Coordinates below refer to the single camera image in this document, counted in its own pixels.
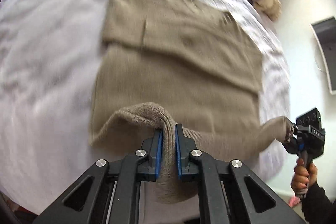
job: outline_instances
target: beige sweater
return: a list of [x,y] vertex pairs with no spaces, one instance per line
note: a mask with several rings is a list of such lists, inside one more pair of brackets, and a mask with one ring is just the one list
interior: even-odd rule
[[284,117],[260,126],[262,56],[230,13],[198,0],[110,0],[102,36],[109,48],[93,92],[90,143],[123,155],[163,129],[162,202],[196,194],[177,180],[176,122],[197,148],[226,161],[288,137]]

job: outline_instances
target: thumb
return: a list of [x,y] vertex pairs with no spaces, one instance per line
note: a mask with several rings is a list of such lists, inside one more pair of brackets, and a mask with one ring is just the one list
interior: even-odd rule
[[309,186],[312,186],[317,181],[317,168],[313,162],[309,165],[308,172],[310,175]]

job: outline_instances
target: silver screw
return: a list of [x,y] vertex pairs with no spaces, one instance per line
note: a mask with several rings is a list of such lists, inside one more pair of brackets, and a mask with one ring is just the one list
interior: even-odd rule
[[135,152],[135,154],[139,157],[145,156],[146,155],[146,151],[143,149],[139,149]]
[[193,155],[194,157],[199,157],[200,155],[202,155],[202,151],[195,149],[193,151],[191,151],[191,155]]
[[100,159],[100,160],[96,161],[96,165],[98,167],[103,167],[103,166],[105,166],[105,164],[106,164],[106,160]]
[[233,160],[231,162],[231,164],[232,164],[233,167],[239,168],[239,167],[241,167],[242,162],[240,160]]

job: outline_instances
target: white bed sheet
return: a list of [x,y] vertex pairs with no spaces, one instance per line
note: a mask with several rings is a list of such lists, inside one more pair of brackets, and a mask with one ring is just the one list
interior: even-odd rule
[[[288,68],[274,33],[246,0],[202,1],[229,10],[263,53],[261,123],[288,116]],[[0,190],[34,213],[97,159],[120,158],[108,147],[88,145],[107,2],[6,0],[0,10]],[[285,157],[275,141],[254,161],[253,171],[267,180]],[[140,223],[172,223],[198,214],[197,197],[172,205],[154,199],[147,184]]]

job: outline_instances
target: person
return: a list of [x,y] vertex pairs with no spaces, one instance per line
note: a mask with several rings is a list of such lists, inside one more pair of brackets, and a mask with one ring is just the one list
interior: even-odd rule
[[302,199],[302,212],[310,224],[336,223],[336,201],[331,203],[323,188],[317,183],[317,168],[311,163],[308,170],[304,167],[303,159],[296,161],[291,187],[296,193],[307,188],[306,197]]

